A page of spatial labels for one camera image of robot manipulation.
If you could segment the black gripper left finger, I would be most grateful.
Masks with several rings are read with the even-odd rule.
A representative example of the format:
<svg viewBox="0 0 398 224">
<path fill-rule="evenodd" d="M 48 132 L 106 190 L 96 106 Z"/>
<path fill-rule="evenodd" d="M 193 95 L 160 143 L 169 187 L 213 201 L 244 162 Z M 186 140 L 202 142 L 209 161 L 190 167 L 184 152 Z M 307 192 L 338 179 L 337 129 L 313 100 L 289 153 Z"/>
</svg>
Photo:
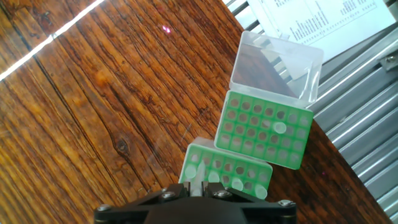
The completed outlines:
<svg viewBox="0 0 398 224">
<path fill-rule="evenodd" d="M 144 223 L 149 212 L 158 205 L 190 196 L 190 183 L 171 184 L 145 197 L 120 207 L 102 204 L 94 210 L 94 224 Z"/>
</svg>

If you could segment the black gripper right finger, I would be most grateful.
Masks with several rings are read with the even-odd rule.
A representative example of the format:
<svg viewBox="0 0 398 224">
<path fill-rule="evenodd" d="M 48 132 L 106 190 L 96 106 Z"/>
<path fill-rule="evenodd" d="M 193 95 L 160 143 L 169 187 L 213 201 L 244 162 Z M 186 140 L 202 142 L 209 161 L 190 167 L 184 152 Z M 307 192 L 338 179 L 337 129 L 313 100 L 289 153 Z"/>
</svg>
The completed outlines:
<svg viewBox="0 0 398 224">
<path fill-rule="evenodd" d="M 291 200 L 267 202 L 220 182 L 204 182 L 203 196 L 210 199 L 203 206 L 210 223 L 297 223 L 297 204 Z"/>
</svg>

